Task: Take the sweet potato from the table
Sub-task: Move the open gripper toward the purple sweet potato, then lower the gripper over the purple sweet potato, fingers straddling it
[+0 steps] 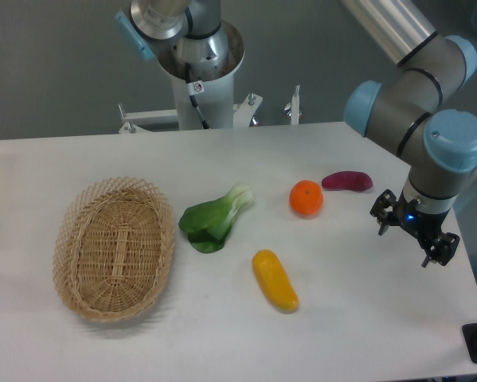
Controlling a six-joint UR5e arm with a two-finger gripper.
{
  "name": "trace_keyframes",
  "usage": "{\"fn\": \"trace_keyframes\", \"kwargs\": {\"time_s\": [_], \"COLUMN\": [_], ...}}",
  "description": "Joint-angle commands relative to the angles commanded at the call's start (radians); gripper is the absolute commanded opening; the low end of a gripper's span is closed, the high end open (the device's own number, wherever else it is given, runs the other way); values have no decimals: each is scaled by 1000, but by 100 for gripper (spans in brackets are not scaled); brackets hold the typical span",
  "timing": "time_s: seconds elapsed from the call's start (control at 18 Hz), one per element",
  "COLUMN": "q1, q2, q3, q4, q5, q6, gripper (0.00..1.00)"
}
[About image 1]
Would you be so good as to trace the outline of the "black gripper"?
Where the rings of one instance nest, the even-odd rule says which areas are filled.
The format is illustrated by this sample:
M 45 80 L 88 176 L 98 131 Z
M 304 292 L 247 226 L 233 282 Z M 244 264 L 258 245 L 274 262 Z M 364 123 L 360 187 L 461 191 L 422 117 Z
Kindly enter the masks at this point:
M 424 250 L 425 258 L 421 264 L 429 263 L 446 266 L 454 257 L 460 237 L 454 233 L 443 232 L 442 224 L 449 210 L 438 213 L 421 212 L 414 200 L 407 202 L 403 196 L 397 200 L 390 189 L 385 190 L 373 203 L 369 214 L 378 224 L 378 235 L 382 236 L 391 226 L 398 225 L 415 238 Z

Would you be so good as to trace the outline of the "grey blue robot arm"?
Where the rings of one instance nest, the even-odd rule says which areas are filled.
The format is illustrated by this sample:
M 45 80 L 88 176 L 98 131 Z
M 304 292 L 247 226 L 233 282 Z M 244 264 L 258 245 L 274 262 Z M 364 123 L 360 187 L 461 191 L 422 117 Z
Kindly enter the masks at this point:
M 440 36 L 410 1 L 348 1 L 346 8 L 402 71 L 389 86 L 360 84 L 344 109 L 350 127 L 410 167 L 401 194 L 384 191 L 370 212 L 382 231 L 402 228 L 427 262 L 445 265 L 459 237 L 441 226 L 477 166 L 477 118 L 441 104 L 473 75 L 477 53 L 461 37 Z M 132 49 L 156 58 L 172 78 L 181 129 L 249 127 L 260 101 L 233 106 L 244 48 L 219 2 L 133 1 L 115 22 Z

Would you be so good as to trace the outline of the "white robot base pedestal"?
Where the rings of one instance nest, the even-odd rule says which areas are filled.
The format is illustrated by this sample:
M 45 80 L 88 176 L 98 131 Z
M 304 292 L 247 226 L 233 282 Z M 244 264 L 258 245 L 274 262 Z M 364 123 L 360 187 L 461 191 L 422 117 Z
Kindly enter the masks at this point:
M 170 77 L 181 131 L 233 127 L 234 75 L 243 59 L 243 38 L 226 21 L 210 37 L 183 37 L 158 54 Z

